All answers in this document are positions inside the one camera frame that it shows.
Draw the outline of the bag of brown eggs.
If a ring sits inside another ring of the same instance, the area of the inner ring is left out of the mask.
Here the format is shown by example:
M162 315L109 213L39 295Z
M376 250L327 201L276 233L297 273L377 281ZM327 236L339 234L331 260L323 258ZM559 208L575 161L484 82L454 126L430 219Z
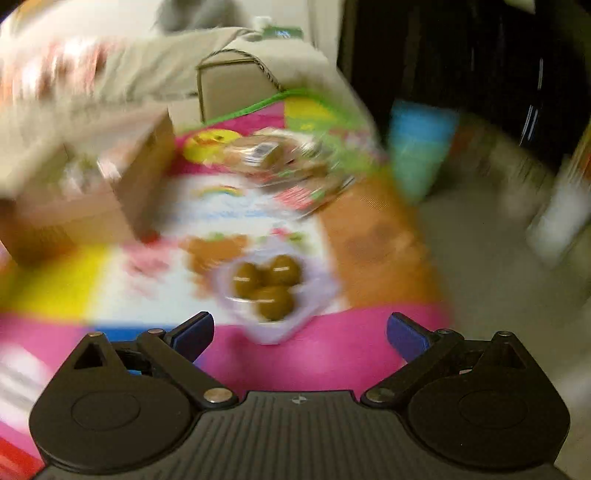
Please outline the bag of brown eggs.
M286 246L254 250L222 265L211 288L260 345L286 341L339 295L339 282L324 264Z

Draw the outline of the pink cardboard gift box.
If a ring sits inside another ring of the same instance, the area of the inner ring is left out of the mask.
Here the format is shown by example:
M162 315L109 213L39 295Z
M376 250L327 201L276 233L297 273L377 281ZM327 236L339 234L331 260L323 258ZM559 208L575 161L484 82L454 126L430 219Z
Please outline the pink cardboard gift box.
M20 264L144 237L175 156L165 107L109 113L1 145L1 243Z

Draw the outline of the red white snack packet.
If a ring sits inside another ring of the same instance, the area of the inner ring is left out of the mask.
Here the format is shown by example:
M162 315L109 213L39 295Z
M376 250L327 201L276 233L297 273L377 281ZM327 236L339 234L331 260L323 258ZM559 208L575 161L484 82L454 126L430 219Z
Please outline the red white snack packet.
M308 178L274 193L273 203L281 212L294 218L304 218L334 201L355 181L351 175Z

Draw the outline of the packaged sliced bread loaf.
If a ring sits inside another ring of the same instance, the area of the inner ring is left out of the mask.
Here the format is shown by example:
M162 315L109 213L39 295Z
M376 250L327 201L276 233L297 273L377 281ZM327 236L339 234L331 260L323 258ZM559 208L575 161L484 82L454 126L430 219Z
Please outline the packaged sliced bread loaf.
M314 138L256 134L226 144L217 159L232 172L266 182L310 171L321 153Z

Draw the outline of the colourful cartoon play mat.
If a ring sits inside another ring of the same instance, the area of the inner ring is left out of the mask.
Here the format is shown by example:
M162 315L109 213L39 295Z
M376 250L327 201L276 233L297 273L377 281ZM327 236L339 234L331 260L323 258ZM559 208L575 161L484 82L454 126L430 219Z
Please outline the colourful cartoon play mat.
M311 135L356 181L308 217L281 212L217 157L264 128ZM42 466L28 431L33 403L78 341L93 331L128 340L207 311L214 339L198 365L235 392L352 390L402 365L386 322L402 312L449 325L438 275L415 214L394 189L367 121L315 96L281 94L180 135L152 226L127 245L92 245L32 269L1 258L1 475ZM212 292L222 265L267 247L325 265L339 295L273 346L245 335Z

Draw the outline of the white flower pot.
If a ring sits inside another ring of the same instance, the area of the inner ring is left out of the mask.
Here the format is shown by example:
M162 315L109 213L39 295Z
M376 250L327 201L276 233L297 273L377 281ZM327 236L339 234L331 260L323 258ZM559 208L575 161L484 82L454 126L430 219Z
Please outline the white flower pot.
M559 180L550 200L527 230L527 242L546 265L558 265L590 220L590 185Z

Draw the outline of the teal plastic basin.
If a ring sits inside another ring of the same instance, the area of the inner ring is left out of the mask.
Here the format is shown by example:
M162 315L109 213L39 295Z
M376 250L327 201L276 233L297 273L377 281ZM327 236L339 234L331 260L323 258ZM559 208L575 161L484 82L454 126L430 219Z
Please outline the teal plastic basin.
M407 145L394 150L394 179L409 203L419 203L429 194L448 150L448 147L439 144Z

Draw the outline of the blue plastic basin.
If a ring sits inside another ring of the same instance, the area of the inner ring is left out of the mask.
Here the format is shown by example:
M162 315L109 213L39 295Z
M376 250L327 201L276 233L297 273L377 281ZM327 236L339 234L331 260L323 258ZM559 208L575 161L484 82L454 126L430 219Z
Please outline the blue plastic basin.
M459 122L457 111L398 101L392 109L388 140L392 146L414 141L421 147L441 148L447 155Z

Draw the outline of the beige sofa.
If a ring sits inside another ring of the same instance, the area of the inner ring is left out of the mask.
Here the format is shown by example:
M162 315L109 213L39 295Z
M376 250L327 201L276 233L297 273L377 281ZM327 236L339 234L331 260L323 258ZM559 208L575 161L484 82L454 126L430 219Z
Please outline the beige sofa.
M130 91L145 99L195 96L200 119L209 121L287 90L328 90L334 76L325 55L301 40L178 36L150 45Z

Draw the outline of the pink baby clothes pile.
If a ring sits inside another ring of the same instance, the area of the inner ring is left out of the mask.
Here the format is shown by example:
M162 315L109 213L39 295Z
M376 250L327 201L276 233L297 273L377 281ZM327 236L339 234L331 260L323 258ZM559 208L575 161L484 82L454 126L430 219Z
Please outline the pink baby clothes pile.
M70 37L1 52L1 102L47 100L89 94L119 41Z

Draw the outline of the green digital clock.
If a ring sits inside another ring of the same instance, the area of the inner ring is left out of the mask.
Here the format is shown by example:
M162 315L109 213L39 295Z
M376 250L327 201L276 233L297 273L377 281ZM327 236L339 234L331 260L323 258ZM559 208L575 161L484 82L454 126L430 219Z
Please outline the green digital clock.
M304 39L304 31L293 26L269 25L263 28L262 35L271 39Z

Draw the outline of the grey neck pillow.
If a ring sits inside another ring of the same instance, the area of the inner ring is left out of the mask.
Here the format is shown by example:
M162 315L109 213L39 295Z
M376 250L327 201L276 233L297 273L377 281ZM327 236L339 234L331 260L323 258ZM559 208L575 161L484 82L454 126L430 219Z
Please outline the grey neck pillow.
M163 33L251 25L252 16L235 1L226 0L166 0L155 16L155 26Z

